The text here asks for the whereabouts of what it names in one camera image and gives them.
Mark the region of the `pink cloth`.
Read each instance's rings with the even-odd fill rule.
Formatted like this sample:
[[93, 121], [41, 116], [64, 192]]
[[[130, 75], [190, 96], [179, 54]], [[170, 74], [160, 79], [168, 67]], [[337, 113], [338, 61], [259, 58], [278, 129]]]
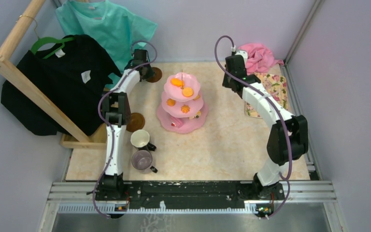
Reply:
[[248, 43], [241, 45], [237, 50], [248, 53], [245, 63], [247, 73], [267, 73], [275, 65], [284, 65], [284, 61], [276, 59], [273, 52], [262, 43]]

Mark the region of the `orange round cookie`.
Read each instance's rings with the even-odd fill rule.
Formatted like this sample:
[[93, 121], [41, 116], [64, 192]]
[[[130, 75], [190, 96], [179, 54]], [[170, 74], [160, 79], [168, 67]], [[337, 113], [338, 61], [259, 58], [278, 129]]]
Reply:
[[173, 99], [167, 99], [166, 104], [167, 104], [168, 106], [175, 106], [176, 101], [173, 100]]
[[194, 94], [194, 90], [191, 87], [184, 87], [182, 89], [182, 95], [184, 97], [190, 98], [193, 96], [193, 94]]

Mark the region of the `floral serving tray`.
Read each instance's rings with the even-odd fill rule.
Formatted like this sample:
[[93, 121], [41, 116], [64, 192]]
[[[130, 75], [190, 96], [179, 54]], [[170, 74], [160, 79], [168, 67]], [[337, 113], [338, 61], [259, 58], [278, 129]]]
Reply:
[[287, 94], [287, 81], [286, 78], [280, 74], [269, 74], [259, 72], [249, 72], [257, 76], [266, 91], [286, 110], [290, 109]]

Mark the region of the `pink three-tier cake stand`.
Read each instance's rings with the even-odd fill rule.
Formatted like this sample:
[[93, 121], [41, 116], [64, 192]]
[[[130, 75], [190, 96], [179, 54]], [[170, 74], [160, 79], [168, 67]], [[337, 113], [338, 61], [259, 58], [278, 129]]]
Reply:
[[[182, 95], [182, 89], [184, 87], [180, 88], [173, 86], [170, 83], [172, 78], [182, 79], [184, 81], [184, 87], [191, 87], [194, 90], [193, 96], [190, 98], [184, 97]], [[164, 129], [179, 134], [187, 134], [204, 125], [208, 115], [208, 106], [204, 102], [201, 85], [196, 76], [185, 72], [179, 72], [169, 76], [163, 88], [161, 104], [157, 108], [157, 117]], [[194, 101], [193, 99], [199, 94], [200, 98]], [[168, 106], [166, 104], [167, 99], [175, 100], [175, 106]], [[188, 105], [190, 107], [190, 111], [186, 114], [181, 112], [181, 107], [183, 105]], [[196, 119], [189, 119], [191, 116], [194, 116], [197, 111], [201, 111], [201, 116]], [[184, 125], [181, 128], [172, 127], [170, 121], [171, 116], [181, 118]]]

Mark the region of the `pink macaron roll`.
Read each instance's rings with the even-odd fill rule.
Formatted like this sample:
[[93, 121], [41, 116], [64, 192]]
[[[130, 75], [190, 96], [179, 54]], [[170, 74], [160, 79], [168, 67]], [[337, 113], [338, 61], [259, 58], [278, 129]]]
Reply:
[[170, 121], [171, 121], [171, 126], [175, 128], [181, 128], [184, 125], [184, 122], [182, 121], [181, 118], [171, 116]]

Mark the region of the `yellow cake piece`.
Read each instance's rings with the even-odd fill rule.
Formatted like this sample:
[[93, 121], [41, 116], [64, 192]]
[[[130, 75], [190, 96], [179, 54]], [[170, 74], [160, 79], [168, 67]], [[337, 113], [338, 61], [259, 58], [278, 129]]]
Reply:
[[201, 111], [197, 111], [197, 113], [194, 116], [191, 116], [189, 119], [196, 119], [201, 116]]

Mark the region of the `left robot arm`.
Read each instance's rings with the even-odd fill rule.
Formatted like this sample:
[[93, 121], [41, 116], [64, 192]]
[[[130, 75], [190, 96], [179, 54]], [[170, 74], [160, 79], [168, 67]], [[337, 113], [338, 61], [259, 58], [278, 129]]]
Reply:
[[97, 200], [120, 200], [126, 193], [121, 156], [131, 110], [128, 96], [135, 85], [154, 75], [148, 51], [135, 49], [123, 76], [105, 92], [98, 104], [100, 118], [106, 125], [106, 159], [96, 185]]

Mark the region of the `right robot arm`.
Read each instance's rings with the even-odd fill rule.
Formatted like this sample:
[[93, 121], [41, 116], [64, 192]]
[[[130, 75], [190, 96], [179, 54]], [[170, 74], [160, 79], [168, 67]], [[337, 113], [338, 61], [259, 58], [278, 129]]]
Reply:
[[293, 161], [308, 152], [308, 122], [305, 116], [295, 116], [268, 93], [261, 80], [248, 75], [241, 55], [226, 57], [223, 87], [230, 88], [249, 103], [270, 128], [266, 146], [269, 158], [254, 175], [253, 194], [266, 199], [280, 179], [289, 179]]

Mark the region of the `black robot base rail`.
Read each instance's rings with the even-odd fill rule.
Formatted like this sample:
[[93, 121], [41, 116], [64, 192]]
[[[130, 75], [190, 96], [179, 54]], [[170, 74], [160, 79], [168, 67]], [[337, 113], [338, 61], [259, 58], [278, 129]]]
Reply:
[[126, 181], [106, 180], [95, 190], [96, 201], [125, 201], [129, 209], [241, 209], [248, 200], [283, 200], [282, 184], [259, 191], [251, 181]]

